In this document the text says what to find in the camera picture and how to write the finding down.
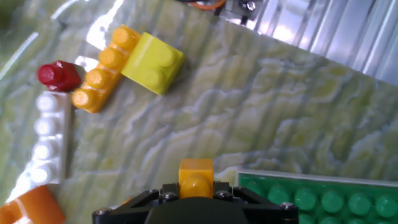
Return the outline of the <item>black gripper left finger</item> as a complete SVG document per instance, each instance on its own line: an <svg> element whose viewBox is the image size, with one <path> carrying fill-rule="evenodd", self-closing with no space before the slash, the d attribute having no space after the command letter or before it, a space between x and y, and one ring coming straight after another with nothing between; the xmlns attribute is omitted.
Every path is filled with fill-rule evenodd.
<svg viewBox="0 0 398 224"><path fill-rule="evenodd" d="M103 207L92 213L93 224L144 223L149 212L159 205L179 199L179 184L164 184L160 190L149 189L116 208Z"/></svg>

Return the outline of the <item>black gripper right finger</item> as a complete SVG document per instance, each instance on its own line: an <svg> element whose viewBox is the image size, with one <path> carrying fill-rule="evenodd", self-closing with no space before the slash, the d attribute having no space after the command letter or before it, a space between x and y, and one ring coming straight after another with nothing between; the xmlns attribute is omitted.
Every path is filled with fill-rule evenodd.
<svg viewBox="0 0 398 224"><path fill-rule="evenodd" d="M226 202L243 212L248 223L299 224L298 206L283 202L276 204L245 187L231 187L227 182L213 182L213 199Z"/></svg>

